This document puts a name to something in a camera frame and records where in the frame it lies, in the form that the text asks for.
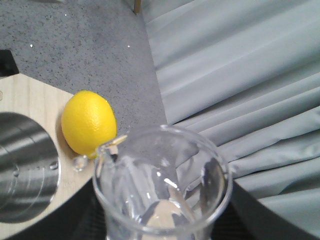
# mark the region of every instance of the chair leg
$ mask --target chair leg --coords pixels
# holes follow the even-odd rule
[[[133,12],[135,14],[140,13],[140,7],[141,7],[141,0],[134,0]]]

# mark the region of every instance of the wooden board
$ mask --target wooden board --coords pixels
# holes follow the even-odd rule
[[[92,161],[84,171],[73,171],[71,159],[77,154],[69,148],[61,131],[60,116],[72,96],[23,74],[0,79],[0,112],[20,113],[39,123],[51,136],[61,162],[60,183],[49,206],[41,214],[25,222],[0,222],[0,240],[43,219],[73,196],[92,177]]]

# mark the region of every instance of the lemon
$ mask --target lemon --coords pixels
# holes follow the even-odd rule
[[[117,121],[107,100],[81,90],[65,105],[61,116],[63,136],[78,154],[93,157],[96,148],[117,135]]]

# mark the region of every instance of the glass pitcher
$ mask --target glass pitcher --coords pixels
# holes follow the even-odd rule
[[[167,125],[137,128],[98,147],[93,185],[107,240],[208,240],[232,192],[217,147]]]

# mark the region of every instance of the water droplet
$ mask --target water droplet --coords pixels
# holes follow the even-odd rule
[[[73,159],[73,169],[76,172],[81,172],[82,170],[84,170],[86,168],[86,166],[88,165],[88,157],[86,155],[83,156],[77,156]]]
[[[18,168],[18,166],[16,165],[16,166],[14,166],[14,170],[13,170],[13,176],[15,176],[16,178],[19,176],[19,168]]]
[[[58,167],[59,167],[59,163],[57,161],[54,161],[53,163],[50,164],[51,170],[56,170]]]

